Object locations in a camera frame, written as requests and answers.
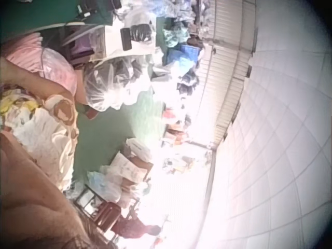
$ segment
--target clothing pile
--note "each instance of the clothing pile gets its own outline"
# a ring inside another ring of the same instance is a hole
[[[58,52],[42,47],[40,33],[27,35],[7,44],[3,55],[13,64],[50,79],[75,95],[77,77],[73,67]]]
[[[42,101],[11,86],[3,86],[1,93],[1,129],[13,133],[60,190],[67,189],[78,136],[74,104],[61,95]]]

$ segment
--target green table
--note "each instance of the green table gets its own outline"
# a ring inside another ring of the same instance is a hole
[[[64,24],[112,25],[113,15],[105,10],[107,0],[97,0],[99,12],[84,22],[77,19],[79,0],[33,0],[32,3],[7,1],[0,10],[1,43],[22,34]]]

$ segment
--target white tiled wall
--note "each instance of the white tiled wall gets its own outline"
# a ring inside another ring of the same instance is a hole
[[[251,77],[218,149],[214,181],[226,183],[199,248],[311,248],[332,215],[330,42],[300,0],[258,0],[257,14]]]

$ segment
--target chair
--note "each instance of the chair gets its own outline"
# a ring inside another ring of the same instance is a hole
[[[80,200],[88,192],[91,192],[93,195],[89,201],[82,206]],[[99,205],[97,214],[93,216],[86,211],[86,207],[95,199],[98,198],[102,201]],[[112,202],[105,201],[100,195],[93,191],[88,185],[85,184],[85,188],[82,193],[75,199],[74,205],[76,205],[88,218],[90,218],[97,227],[99,227],[103,232],[109,230],[117,221],[121,215],[121,207]]]

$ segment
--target pink fabric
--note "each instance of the pink fabric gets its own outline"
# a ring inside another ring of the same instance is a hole
[[[3,54],[13,64],[33,73],[39,72],[41,77],[45,76],[75,95],[77,76],[74,69],[58,52],[49,48],[43,51],[42,40],[40,33],[27,35],[5,46]]]

